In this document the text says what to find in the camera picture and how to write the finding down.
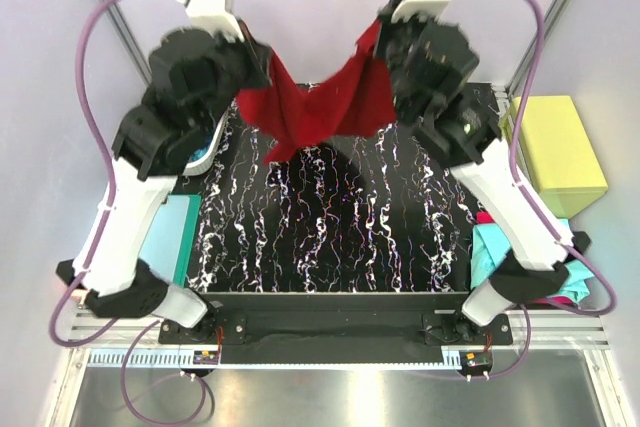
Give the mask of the red t-shirt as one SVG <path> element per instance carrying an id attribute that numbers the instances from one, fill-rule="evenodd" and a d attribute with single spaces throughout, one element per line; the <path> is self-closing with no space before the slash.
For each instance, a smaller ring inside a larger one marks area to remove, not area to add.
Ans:
<path id="1" fill-rule="evenodd" d="M 396 121 L 386 64 L 374 57 L 380 27 L 373 22 L 344 66 L 309 90 L 299 87 L 273 55 L 272 85 L 239 93 L 242 119 L 276 140 L 267 163 L 287 162 L 298 150 L 333 136 L 371 137 Z"/>

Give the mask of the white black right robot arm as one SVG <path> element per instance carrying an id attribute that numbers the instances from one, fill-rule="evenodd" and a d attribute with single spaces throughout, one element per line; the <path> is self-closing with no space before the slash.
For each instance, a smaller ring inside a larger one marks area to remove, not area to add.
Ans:
<path id="1" fill-rule="evenodd" d="M 395 18 L 389 7 L 377 19 L 374 54 L 389 72 L 398 121 L 481 202 L 510 245 L 454 318 L 457 337 L 476 343 L 509 307 L 555 295 L 568 279 L 572 253 L 583 252 L 590 239 L 562 224 L 510 166 L 494 113 L 465 94 L 479 58 L 460 28 L 425 13 Z"/>

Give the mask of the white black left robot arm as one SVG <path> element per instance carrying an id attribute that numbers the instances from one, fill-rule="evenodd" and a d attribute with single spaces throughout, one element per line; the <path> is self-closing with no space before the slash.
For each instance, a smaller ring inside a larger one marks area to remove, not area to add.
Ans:
<path id="1" fill-rule="evenodd" d="M 152 82 L 122 118 L 107 151 L 113 169 L 91 237 L 56 273 L 87 290 L 98 318 L 154 315 L 196 343 L 215 333 L 215 310 L 192 289 L 157 276 L 139 257 L 157 211 L 243 89 L 270 86 L 271 50 L 247 26 L 237 37 L 199 28 L 169 33 L 149 55 Z"/>

